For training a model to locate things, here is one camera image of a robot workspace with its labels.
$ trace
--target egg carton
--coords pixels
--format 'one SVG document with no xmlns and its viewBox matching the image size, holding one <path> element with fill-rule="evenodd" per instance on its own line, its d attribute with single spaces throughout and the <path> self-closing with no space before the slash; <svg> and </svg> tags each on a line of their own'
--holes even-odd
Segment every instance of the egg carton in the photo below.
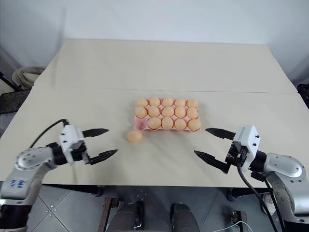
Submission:
<svg viewBox="0 0 309 232">
<path fill-rule="evenodd" d="M 163 99 L 161 99 L 161 98 L 159 98 L 159 99 L 160 99 L 161 104 L 158 106 L 158 108 L 159 108 L 159 110 L 160 110 L 160 115 L 158 116 L 158 118 L 162 120 L 162 119 L 164 118 L 164 116 L 162 115 L 162 110 L 165 108 L 165 106 L 162 105 L 162 100 L 163 100 Z M 149 99 L 147 99 L 147 101 L 148 101 L 148 105 L 147 105 L 145 108 L 146 108 L 147 113 L 148 113 L 148 110 L 149 110 L 149 108 L 150 108 Z M 185 106 L 185 107 L 184 107 L 184 109 L 185 109 L 185 111 L 186 111 L 186 115 L 185 115 L 185 117 L 182 118 L 182 119 L 186 122 L 187 125 L 188 125 L 188 122 L 189 122 L 190 120 L 192 120 L 189 116 L 187 116 L 187 109 L 188 109 L 188 108 L 189 108 L 188 106 Z M 151 130 L 151 131 L 155 131 L 155 130 L 165 130 L 162 126 L 158 127 L 157 129 L 151 129 L 151 128 L 149 128 L 147 122 L 148 122 L 148 120 L 149 120 L 150 118 L 152 118 L 152 117 L 150 117 L 148 114 L 147 114 L 144 118 L 139 118 L 139 117 L 134 116 L 134 129 L 137 130 L 137 131 L 143 131 L 143 130 Z M 177 117 L 176 115 L 173 115 L 173 116 L 171 116 L 170 118 L 173 120 L 173 122 L 175 122 L 175 120 L 178 119 L 178 117 Z M 176 131 L 178 131 L 178 129 L 177 129 L 175 126 L 173 126 L 170 130 L 176 130 Z M 188 126 L 187 126 L 184 130 L 185 130 L 185 131 L 191 131 L 191 132 L 193 132 L 190 128 L 188 128 Z"/>
</svg>

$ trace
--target white wall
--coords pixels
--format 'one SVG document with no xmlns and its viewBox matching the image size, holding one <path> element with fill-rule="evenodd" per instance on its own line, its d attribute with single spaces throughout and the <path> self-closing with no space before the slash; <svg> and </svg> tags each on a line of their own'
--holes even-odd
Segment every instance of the white wall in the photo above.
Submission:
<svg viewBox="0 0 309 232">
<path fill-rule="evenodd" d="M 0 0 L 0 44 L 47 65 L 65 38 L 267 44 L 287 76 L 309 76 L 308 0 Z"/>
</svg>

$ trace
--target brown egg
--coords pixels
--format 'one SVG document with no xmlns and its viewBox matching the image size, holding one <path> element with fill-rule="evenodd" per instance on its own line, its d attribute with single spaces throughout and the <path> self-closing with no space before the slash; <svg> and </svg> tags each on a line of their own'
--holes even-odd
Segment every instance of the brown egg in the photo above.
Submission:
<svg viewBox="0 0 309 232">
<path fill-rule="evenodd" d="M 174 103 L 174 100 L 171 97 L 164 98 L 162 101 L 162 105 L 164 105 L 165 107 L 172 106 L 173 103 Z"/>
<path fill-rule="evenodd" d="M 135 108 L 135 115 L 138 118 L 144 118 L 147 115 L 147 111 L 144 107 L 137 106 Z"/>
<path fill-rule="evenodd" d="M 162 127 L 165 130 L 170 130 L 173 127 L 173 119 L 171 119 L 170 117 L 165 117 L 162 119 Z"/>
<path fill-rule="evenodd" d="M 159 106 L 161 104 L 159 98 L 150 98 L 149 99 L 149 104 L 153 106 Z"/>
<path fill-rule="evenodd" d="M 198 111 L 197 111 L 196 108 L 193 108 L 193 107 L 188 108 L 187 109 L 187 115 L 191 119 L 196 119 L 198 117 Z"/>
<path fill-rule="evenodd" d="M 183 99 L 177 99 L 174 103 L 175 106 L 183 106 L 185 107 L 185 100 Z"/>
<path fill-rule="evenodd" d="M 161 119 L 158 117 L 152 117 L 147 122 L 148 127 L 155 130 L 161 126 Z"/>
<path fill-rule="evenodd" d="M 143 134 L 138 130 L 133 130 L 127 134 L 126 138 L 130 143 L 139 143 L 143 138 Z"/>
<path fill-rule="evenodd" d="M 174 114 L 174 108 L 171 107 L 171 106 L 168 106 L 168 107 L 165 107 L 163 110 L 162 110 L 162 115 L 164 117 L 172 117 Z"/>
<path fill-rule="evenodd" d="M 198 119 L 193 119 L 188 122 L 188 128 L 190 128 L 191 131 L 197 131 L 201 128 L 201 122 Z"/>
<path fill-rule="evenodd" d="M 175 115 L 177 116 L 177 118 L 185 117 L 185 108 L 182 106 L 177 106 L 175 108 Z"/>
<path fill-rule="evenodd" d="M 197 108 L 197 105 L 198 105 L 197 100 L 191 99 L 191 100 L 188 100 L 188 101 L 187 101 L 187 106 L 188 106 L 189 108 L 190 108 L 190 107 Z"/>
<path fill-rule="evenodd" d="M 158 117 L 160 115 L 160 110 L 156 106 L 150 106 L 148 109 L 148 114 L 150 117 Z"/>
<path fill-rule="evenodd" d="M 175 127 L 177 128 L 177 130 L 183 131 L 187 127 L 187 124 L 186 124 L 186 122 L 183 119 L 178 118 L 175 121 Z"/>
<path fill-rule="evenodd" d="M 136 102 L 137 106 L 146 107 L 148 105 L 148 101 L 146 99 L 139 99 Z"/>
</svg>

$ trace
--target tiled floor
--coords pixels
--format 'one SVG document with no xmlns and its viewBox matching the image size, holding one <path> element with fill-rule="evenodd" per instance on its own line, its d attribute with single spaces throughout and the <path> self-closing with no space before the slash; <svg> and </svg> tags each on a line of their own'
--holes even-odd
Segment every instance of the tiled floor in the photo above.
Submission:
<svg viewBox="0 0 309 232">
<path fill-rule="evenodd" d="M 244 210 L 254 232 L 272 231 L 255 196 L 243 196 L 235 202 L 225 197 L 224 188 L 108 186 L 100 197 L 83 192 L 43 186 L 28 220 L 28 232 L 96 232 L 105 197 L 118 197 L 125 203 L 137 200 L 145 204 L 145 229 L 171 231 L 169 208 L 174 202 L 187 204 L 202 232 L 229 226 L 233 210 Z M 109 221 L 116 209 L 112 209 Z M 234 227 L 228 230 L 238 232 Z"/>
</svg>

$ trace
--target white cable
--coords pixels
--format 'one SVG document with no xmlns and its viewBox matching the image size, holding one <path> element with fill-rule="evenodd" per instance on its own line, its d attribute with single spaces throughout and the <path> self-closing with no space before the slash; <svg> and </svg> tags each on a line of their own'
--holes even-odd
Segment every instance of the white cable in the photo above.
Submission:
<svg viewBox="0 0 309 232">
<path fill-rule="evenodd" d="M 248 226 L 248 228 L 250 229 L 250 231 L 253 232 L 253 230 L 251 229 L 251 227 L 250 227 L 246 222 L 244 222 L 244 221 L 238 221 L 238 222 L 235 223 L 234 225 L 231 225 L 231 226 L 229 226 L 229 227 L 226 227 L 226 228 L 224 228 L 224 229 L 220 229 L 220 230 L 217 230 L 217 231 L 214 231 L 214 232 L 224 231 L 224 230 L 229 229 L 229 228 L 231 228 L 231 227 L 233 227 L 233 226 L 236 226 L 236 225 L 237 225 L 238 223 L 240 223 L 240 222 L 242 222 L 243 224 L 245 224 L 246 226 Z"/>
</svg>

